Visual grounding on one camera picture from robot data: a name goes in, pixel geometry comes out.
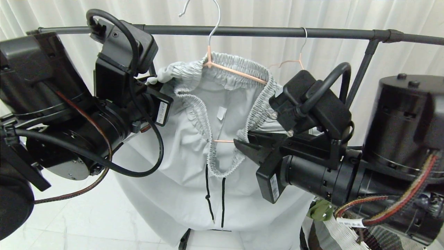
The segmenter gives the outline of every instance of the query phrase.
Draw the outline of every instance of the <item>rose gold hanger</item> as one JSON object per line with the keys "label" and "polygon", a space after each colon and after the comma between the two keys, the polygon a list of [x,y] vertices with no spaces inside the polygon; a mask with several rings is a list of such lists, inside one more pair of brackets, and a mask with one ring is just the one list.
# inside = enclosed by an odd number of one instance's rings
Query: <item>rose gold hanger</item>
{"label": "rose gold hanger", "polygon": [[[179,14],[179,17],[181,17],[181,16],[183,16],[185,14],[186,8],[188,7],[189,2],[190,2],[190,0],[186,1],[185,6],[183,7],[183,11],[182,11],[182,13]],[[218,22],[217,22],[216,26],[214,27],[214,29],[211,31],[210,35],[208,36],[208,47],[207,47],[208,61],[203,66],[208,67],[208,68],[211,68],[212,66],[214,66],[216,68],[223,69],[223,70],[232,72],[234,74],[238,74],[238,75],[240,75],[242,77],[246,77],[248,79],[252,79],[252,80],[260,82],[262,84],[267,84],[267,82],[262,80],[262,79],[259,79],[257,77],[254,77],[254,76],[251,76],[251,75],[248,75],[248,74],[245,74],[245,73],[242,73],[242,72],[234,70],[234,69],[230,69],[230,68],[224,67],[222,65],[218,65],[218,64],[216,64],[216,63],[211,61],[211,37],[213,36],[214,32],[216,32],[216,29],[219,27],[219,24],[221,22],[221,8],[220,8],[219,3],[217,2],[217,0],[213,0],[213,2],[218,7],[219,18],[218,18]]]}
{"label": "rose gold hanger", "polygon": [[302,27],[302,28],[303,28],[304,31],[305,31],[305,41],[304,41],[304,44],[302,45],[301,50],[300,50],[300,52],[299,52],[299,60],[286,60],[286,61],[281,62],[280,64],[277,64],[277,63],[276,63],[276,64],[272,64],[272,65],[268,66],[268,68],[271,68],[271,67],[273,67],[273,66],[278,66],[278,65],[279,65],[278,68],[280,68],[280,67],[282,66],[282,64],[284,64],[284,63],[288,63],[288,62],[297,62],[297,63],[299,63],[299,65],[301,66],[301,69],[304,69],[304,65],[302,65],[302,61],[301,61],[301,58],[302,58],[302,49],[304,48],[305,44],[307,43],[307,37],[308,37],[308,34],[307,34],[307,30],[306,30],[304,27]]}

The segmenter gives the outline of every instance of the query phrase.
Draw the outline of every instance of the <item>hanger bar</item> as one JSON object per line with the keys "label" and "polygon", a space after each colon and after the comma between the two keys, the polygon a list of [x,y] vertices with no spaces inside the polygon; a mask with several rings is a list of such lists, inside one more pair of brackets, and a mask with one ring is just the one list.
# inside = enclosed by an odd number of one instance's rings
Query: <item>hanger bar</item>
{"label": "hanger bar", "polygon": [[[170,26],[170,25],[145,25],[133,24],[135,27],[152,35],[188,35],[207,36],[213,26]],[[423,44],[444,45],[444,37],[423,36],[405,34],[397,30],[359,30],[336,28],[306,28],[308,38],[337,38],[337,39],[361,39],[379,40],[382,42],[413,42]],[[62,34],[88,34],[89,27],[54,27],[38,28],[37,33],[56,32]],[[261,37],[305,37],[303,28],[278,28],[278,27],[228,27],[220,26],[214,36],[261,36]]]}

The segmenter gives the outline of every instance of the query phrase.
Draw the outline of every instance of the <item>floor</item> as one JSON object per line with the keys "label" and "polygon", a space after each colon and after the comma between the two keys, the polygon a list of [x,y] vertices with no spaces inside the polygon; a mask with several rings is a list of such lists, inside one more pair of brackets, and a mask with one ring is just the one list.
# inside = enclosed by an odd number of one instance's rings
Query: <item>floor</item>
{"label": "floor", "polygon": [[[77,191],[95,178],[70,181],[46,171],[52,187],[36,199]],[[79,197],[36,205],[27,222],[0,242],[0,250],[176,250],[144,222],[121,191],[114,173]],[[187,250],[240,250],[231,232],[193,231]],[[435,242],[429,250],[443,250]]]}

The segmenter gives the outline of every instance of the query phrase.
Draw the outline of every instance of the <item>white curtain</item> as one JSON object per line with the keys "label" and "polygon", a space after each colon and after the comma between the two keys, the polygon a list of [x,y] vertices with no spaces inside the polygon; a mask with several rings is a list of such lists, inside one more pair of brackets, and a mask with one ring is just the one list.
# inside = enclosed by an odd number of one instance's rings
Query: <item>white curtain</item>
{"label": "white curtain", "polygon": [[[38,27],[86,25],[88,9],[99,8],[134,24],[214,25],[217,10],[211,0],[192,0],[179,18],[184,0],[0,0],[0,39],[24,36]],[[405,33],[444,36],[443,0],[219,0],[222,26],[397,29]],[[94,63],[100,45],[88,35],[60,36],[78,72],[92,90]],[[204,36],[155,35],[157,69],[176,61],[193,61],[206,53]],[[296,60],[304,38],[221,37],[212,49],[252,59],[265,66]],[[352,80],[367,41],[308,39],[302,51],[305,69],[324,79],[339,63],[352,65]],[[297,63],[272,68],[285,84],[300,70]],[[444,75],[444,47],[380,44],[352,105],[356,132],[350,145],[363,142],[378,81],[400,72]],[[339,84],[333,86],[337,93]],[[1,113],[7,113],[2,107]]]}

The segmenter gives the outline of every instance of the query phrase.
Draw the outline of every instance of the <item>black drawstring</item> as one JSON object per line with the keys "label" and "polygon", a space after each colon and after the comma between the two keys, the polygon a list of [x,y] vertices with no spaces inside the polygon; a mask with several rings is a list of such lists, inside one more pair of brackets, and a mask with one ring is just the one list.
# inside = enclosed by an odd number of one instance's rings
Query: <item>black drawstring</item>
{"label": "black drawstring", "polygon": [[208,201],[208,207],[210,209],[211,219],[214,221],[214,214],[213,210],[211,209],[211,202],[210,202],[210,188],[208,187],[208,164],[205,168],[205,182],[206,182],[206,196],[205,199]]}
{"label": "black drawstring", "polygon": [[222,229],[223,229],[224,217],[225,217],[225,178],[222,179],[222,222],[221,222]]}

